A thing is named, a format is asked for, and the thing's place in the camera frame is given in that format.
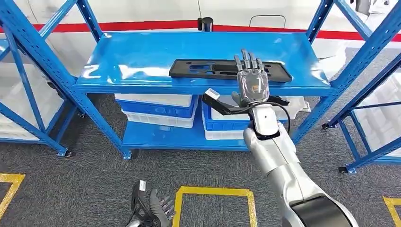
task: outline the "blue metal shelf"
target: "blue metal shelf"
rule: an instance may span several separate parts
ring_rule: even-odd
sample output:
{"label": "blue metal shelf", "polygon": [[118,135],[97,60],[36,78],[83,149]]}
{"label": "blue metal shelf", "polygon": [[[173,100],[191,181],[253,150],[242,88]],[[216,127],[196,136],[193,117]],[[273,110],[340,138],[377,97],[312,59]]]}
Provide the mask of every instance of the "blue metal shelf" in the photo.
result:
{"label": "blue metal shelf", "polygon": [[[7,1],[4,2],[7,4],[14,4],[11,1]],[[48,35],[52,32],[52,30],[57,26],[57,24],[62,20],[62,18],[67,14],[67,12],[71,9],[72,6],[74,6],[74,4],[76,4],[77,1],[76,0],[68,0],[66,1],[66,3],[56,12],[56,14],[50,18],[50,20],[48,21],[48,23],[46,23],[46,25],[39,31],[39,35],[45,39],[46,37],[48,37]],[[11,15],[11,10],[2,10],[1,14],[8,14]],[[33,126],[31,123],[29,123],[28,121],[26,121],[25,119],[23,119],[21,116],[19,116],[18,114],[16,114],[14,111],[12,111],[11,109],[9,109],[8,107],[6,107],[5,105],[3,105],[2,103],[0,103],[0,113],[2,113],[4,116],[8,117],[9,119],[11,119],[12,121],[14,121],[16,124],[18,124],[19,126],[21,126],[23,129],[27,130],[29,133],[31,133],[32,135],[36,136],[39,140],[23,140],[23,139],[8,139],[8,138],[0,138],[0,142],[9,142],[9,143],[31,143],[31,144],[46,144],[50,147],[52,147],[53,149],[55,149],[57,151],[57,155],[58,156],[65,156],[67,153],[67,148],[63,147],[60,144],[60,140],[67,128],[67,126],[69,125],[72,117],[74,116],[75,112],[76,112],[76,106],[73,106],[70,108],[67,117],[65,118],[65,120],[63,121],[63,124],[61,125],[61,127],[59,128],[57,134],[56,134],[56,138],[52,139],[49,134],[52,131],[53,127],[55,126],[56,122],[60,119],[61,113],[63,112],[63,110],[65,109],[65,107],[68,105],[68,103],[71,103],[71,99],[65,99],[64,102],[62,103],[62,105],[60,106],[60,108],[58,109],[58,111],[55,113],[55,115],[53,116],[53,118],[51,119],[51,121],[49,122],[49,125],[47,127],[45,127],[41,114],[39,112],[39,108],[37,106],[36,103],[36,99],[34,97],[34,94],[32,92],[31,89],[31,85],[30,82],[28,80],[26,71],[24,69],[24,65],[22,63],[22,59],[20,56],[20,53],[18,51],[21,50],[23,53],[27,53],[26,52],[26,46],[21,45],[20,39],[16,38],[14,36],[14,33],[12,32],[12,30],[9,29],[8,26],[6,26],[5,24],[3,24],[3,17],[0,17],[0,24],[4,30],[4,33],[6,35],[7,39],[4,40],[0,40],[0,61],[9,53],[12,52],[16,67],[18,69],[18,72],[20,74],[21,77],[21,81],[24,85],[24,89],[26,92],[26,95],[28,97],[29,103],[31,105],[32,111],[34,113],[35,119],[36,119],[36,123],[38,125],[39,128],[36,128],[35,126]],[[59,92],[61,92],[62,97],[66,98],[65,93],[62,93],[62,91],[59,90]]]}
{"label": "blue metal shelf", "polygon": [[[401,137],[393,140],[389,144],[384,145],[383,147],[377,150],[371,150],[367,140],[365,132],[359,123],[357,117],[355,116],[354,110],[356,109],[365,109],[365,108],[375,108],[381,106],[390,106],[390,105],[400,105],[401,102],[391,102],[384,104],[375,104],[375,105],[365,105],[361,106],[360,103],[364,101],[370,94],[374,92],[374,90],[379,87],[382,83],[386,81],[394,72],[396,72],[401,67],[401,53],[396,56],[376,77],[374,77],[367,85],[364,87],[348,104],[343,107],[324,127],[334,128],[337,124],[340,125],[344,137],[349,145],[351,153],[355,159],[353,163],[346,164],[345,168],[349,173],[354,173],[357,168],[367,165],[369,163],[380,163],[380,164],[400,164],[401,157],[389,157],[386,156],[390,152],[401,147]],[[347,117],[350,117],[357,129],[358,134],[367,150],[367,155],[361,156],[358,152],[343,120]]]}
{"label": "blue metal shelf", "polygon": [[244,140],[207,140],[202,122],[201,103],[198,104],[193,128],[169,127],[127,122],[123,147],[141,149],[199,149],[248,151]]}
{"label": "blue metal shelf", "polygon": [[[230,94],[238,89],[236,81],[172,79],[168,76],[168,71],[175,59],[232,59],[234,54],[239,54],[239,51],[245,48],[264,61],[283,62],[287,71],[294,77],[290,83],[270,83],[271,94],[321,97],[309,116],[293,133],[292,139],[298,143],[401,28],[401,2],[396,4],[383,23],[372,33],[344,0],[322,0],[306,34],[220,32],[103,34],[87,0],[68,0],[49,23],[58,23],[74,3],[77,4],[98,42],[78,79],[68,73],[43,39],[54,28],[53,25],[45,26],[46,29],[43,28],[44,30],[38,33],[12,0],[0,0],[0,21],[16,38],[19,47],[37,63],[67,99],[94,121],[119,149],[124,159],[131,157],[128,147],[236,150],[234,147],[239,145],[223,140],[205,140],[203,128],[199,125],[199,115],[193,129],[171,128],[169,132],[160,131],[160,126],[129,122],[122,142],[86,97],[86,93],[202,94],[208,88],[213,88],[223,95]],[[329,83],[318,68],[318,60],[313,53],[311,43],[334,4],[366,39],[366,43],[338,78]],[[173,139],[167,141],[161,136],[153,137],[151,134],[159,133],[172,138],[173,132],[191,137],[191,142],[185,144],[176,140],[173,144]]]}
{"label": "blue metal shelf", "polygon": [[233,59],[244,48],[262,61],[282,62],[293,76],[292,82],[270,82],[273,95],[328,96],[333,91],[302,33],[107,33],[75,86],[90,93],[199,95],[213,88],[227,95],[238,90],[236,80],[171,78],[169,70],[176,59]]}

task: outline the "yellow floor marking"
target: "yellow floor marking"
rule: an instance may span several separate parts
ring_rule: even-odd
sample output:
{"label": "yellow floor marking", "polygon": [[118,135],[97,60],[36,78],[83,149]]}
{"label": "yellow floor marking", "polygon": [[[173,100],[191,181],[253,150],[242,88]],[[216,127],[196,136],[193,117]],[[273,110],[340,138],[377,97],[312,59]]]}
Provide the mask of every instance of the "yellow floor marking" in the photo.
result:
{"label": "yellow floor marking", "polygon": [[231,188],[203,188],[203,187],[187,187],[181,186],[175,194],[175,215],[173,219],[173,227],[180,226],[181,206],[183,203],[183,194],[201,194],[201,195],[232,195],[246,196],[248,199],[248,211],[250,227],[257,227],[255,199],[253,192],[248,189],[231,189]]}
{"label": "yellow floor marking", "polygon": [[401,206],[401,198],[387,198],[383,196],[384,203],[387,205],[395,227],[401,227],[400,216],[395,209],[395,206]]}
{"label": "yellow floor marking", "polygon": [[9,191],[4,196],[3,201],[0,203],[0,219],[6,211],[7,206],[10,204],[15,193],[17,192],[18,187],[24,177],[25,174],[0,174],[0,182],[12,183]]}

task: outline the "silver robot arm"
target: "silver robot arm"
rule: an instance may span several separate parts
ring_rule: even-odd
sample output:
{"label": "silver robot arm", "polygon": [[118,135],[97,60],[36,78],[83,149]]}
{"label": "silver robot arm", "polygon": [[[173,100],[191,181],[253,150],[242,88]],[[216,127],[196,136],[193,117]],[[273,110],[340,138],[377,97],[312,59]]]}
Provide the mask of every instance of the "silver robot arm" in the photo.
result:
{"label": "silver robot arm", "polygon": [[[264,117],[272,116],[272,112],[271,105],[255,107],[253,123],[244,130],[244,140],[274,190],[283,227],[357,227],[350,211],[325,193],[302,169],[284,126],[277,123],[275,116]],[[263,136],[272,134],[258,130],[263,125],[268,128],[277,125],[279,136],[264,140]]]}
{"label": "silver robot arm", "polygon": [[238,68],[241,108],[218,101],[212,89],[203,101],[221,114],[248,113],[251,121],[244,140],[271,184],[280,206],[283,227],[357,227],[350,211],[325,193],[302,169],[296,148],[269,102],[267,73],[260,59],[242,50]]}

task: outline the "caster wheel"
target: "caster wheel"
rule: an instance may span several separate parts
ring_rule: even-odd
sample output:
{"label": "caster wheel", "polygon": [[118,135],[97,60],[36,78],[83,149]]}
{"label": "caster wheel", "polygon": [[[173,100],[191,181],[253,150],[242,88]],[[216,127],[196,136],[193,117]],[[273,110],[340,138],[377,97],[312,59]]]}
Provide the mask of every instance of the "caster wheel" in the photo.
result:
{"label": "caster wheel", "polygon": [[64,157],[72,157],[72,156],[74,156],[74,155],[75,155],[74,152],[72,152],[72,151],[70,151],[70,150],[67,150],[67,152],[65,153]]}
{"label": "caster wheel", "polygon": [[85,114],[84,114],[84,113],[78,112],[77,115],[78,115],[80,118],[85,118]]}
{"label": "caster wheel", "polygon": [[348,173],[348,169],[344,166],[339,167],[339,173],[341,174],[347,174]]}
{"label": "caster wheel", "polygon": [[131,150],[131,159],[136,159],[139,156],[140,149]]}
{"label": "caster wheel", "polygon": [[323,129],[323,130],[326,130],[326,129],[328,129],[328,128],[330,128],[330,126],[329,126],[328,123],[322,124],[322,129]]}

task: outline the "white plastic bin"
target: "white plastic bin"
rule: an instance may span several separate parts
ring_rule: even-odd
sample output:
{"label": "white plastic bin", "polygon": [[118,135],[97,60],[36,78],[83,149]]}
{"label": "white plastic bin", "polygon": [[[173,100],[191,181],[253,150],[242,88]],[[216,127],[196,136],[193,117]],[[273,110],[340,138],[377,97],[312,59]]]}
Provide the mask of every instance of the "white plastic bin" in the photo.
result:
{"label": "white plastic bin", "polygon": [[130,122],[141,122],[141,123],[174,126],[181,128],[192,128],[197,107],[198,107],[198,101],[195,102],[191,118],[162,116],[162,115],[147,114],[147,113],[134,113],[123,110],[121,111],[125,115],[127,115],[128,121]]}

